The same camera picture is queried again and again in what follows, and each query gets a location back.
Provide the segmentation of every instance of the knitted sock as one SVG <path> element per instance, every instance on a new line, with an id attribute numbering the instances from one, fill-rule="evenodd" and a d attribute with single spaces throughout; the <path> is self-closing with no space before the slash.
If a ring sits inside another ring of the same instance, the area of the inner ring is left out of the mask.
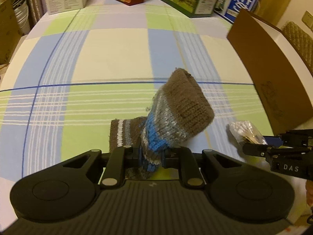
<path id="1" fill-rule="evenodd" d="M 147 117 L 111 122 L 110 151 L 136 143 L 140 135 L 142 167 L 127 170 L 126 177 L 146 179 L 160 166 L 166 148 L 196 136 L 213 118 L 214 112 L 195 79 L 184 69 L 176 69 L 155 94 Z"/>

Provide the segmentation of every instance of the checkered tablecloth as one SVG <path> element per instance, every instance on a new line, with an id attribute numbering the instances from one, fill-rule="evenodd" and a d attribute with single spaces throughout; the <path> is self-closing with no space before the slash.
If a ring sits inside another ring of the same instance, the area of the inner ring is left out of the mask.
<path id="1" fill-rule="evenodd" d="M 227 125 L 250 120 L 272 133 L 218 16 L 190 19 L 160 0 L 44 15 L 23 42 L 0 88 L 0 225 L 15 219 L 12 185 L 93 148 L 109 149 L 110 121 L 147 115 L 175 68 L 201 86 L 216 117 L 188 146 L 242 160 Z"/>

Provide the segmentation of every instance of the light switch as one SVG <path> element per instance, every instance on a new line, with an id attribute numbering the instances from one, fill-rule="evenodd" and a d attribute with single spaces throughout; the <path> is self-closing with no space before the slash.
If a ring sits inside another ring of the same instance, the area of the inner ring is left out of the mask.
<path id="1" fill-rule="evenodd" d="M 308 11 L 304 13 L 302 22 L 305 23 L 309 28 L 313 28 L 313 16 Z"/>

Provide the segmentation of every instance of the plastic bag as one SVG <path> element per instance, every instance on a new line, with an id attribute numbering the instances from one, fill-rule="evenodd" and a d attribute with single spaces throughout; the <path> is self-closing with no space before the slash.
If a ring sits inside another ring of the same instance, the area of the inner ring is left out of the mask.
<path id="1" fill-rule="evenodd" d="M 229 130 L 237 142 L 267 145 L 259 130 L 250 121 L 236 121 L 229 124 Z"/>

